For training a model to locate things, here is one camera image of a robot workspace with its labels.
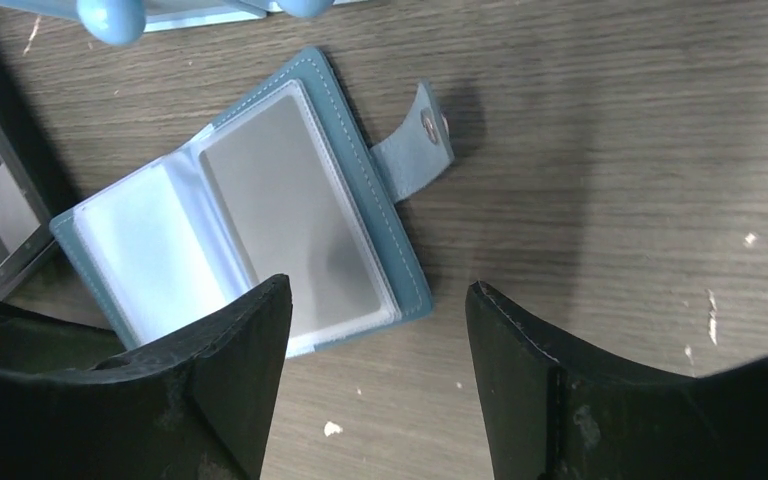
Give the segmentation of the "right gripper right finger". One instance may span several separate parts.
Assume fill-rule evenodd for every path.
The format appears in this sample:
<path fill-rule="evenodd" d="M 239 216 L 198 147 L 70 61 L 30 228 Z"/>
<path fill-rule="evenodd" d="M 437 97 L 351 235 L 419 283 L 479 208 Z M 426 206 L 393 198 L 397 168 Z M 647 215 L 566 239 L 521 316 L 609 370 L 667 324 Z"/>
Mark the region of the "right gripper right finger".
<path fill-rule="evenodd" d="M 768 479 L 768 357 L 694 378 L 601 349 L 478 281 L 465 313 L 498 479 Z"/>

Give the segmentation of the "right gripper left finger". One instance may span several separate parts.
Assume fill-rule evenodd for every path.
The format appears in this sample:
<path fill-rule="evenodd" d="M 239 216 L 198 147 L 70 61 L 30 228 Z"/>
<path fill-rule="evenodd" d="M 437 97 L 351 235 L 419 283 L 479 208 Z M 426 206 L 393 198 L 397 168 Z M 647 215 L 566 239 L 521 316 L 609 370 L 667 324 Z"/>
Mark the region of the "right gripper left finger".
<path fill-rule="evenodd" d="M 90 369 L 0 368 L 0 479 L 257 479 L 292 313 L 274 275 Z"/>

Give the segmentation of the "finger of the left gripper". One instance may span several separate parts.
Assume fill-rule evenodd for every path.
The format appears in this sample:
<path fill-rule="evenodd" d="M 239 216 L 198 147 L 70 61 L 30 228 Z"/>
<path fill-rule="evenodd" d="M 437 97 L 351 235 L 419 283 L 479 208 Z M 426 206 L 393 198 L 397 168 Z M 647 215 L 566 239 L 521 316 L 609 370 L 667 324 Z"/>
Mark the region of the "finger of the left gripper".
<path fill-rule="evenodd" d="M 115 333 L 0 301 L 0 368 L 36 374 L 90 369 L 125 351 Z"/>

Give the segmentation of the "grey silver card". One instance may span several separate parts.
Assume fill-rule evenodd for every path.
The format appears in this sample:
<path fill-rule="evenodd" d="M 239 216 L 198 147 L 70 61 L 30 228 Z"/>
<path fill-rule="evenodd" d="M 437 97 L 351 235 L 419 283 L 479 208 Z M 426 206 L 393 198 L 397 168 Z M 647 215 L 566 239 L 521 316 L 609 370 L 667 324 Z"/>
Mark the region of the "grey silver card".
<path fill-rule="evenodd" d="M 390 295 L 297 89 L 257 105 L 200 158 L 249 273 L 289 277 L 292 335 L 331 337 L 390 318 Z"/>

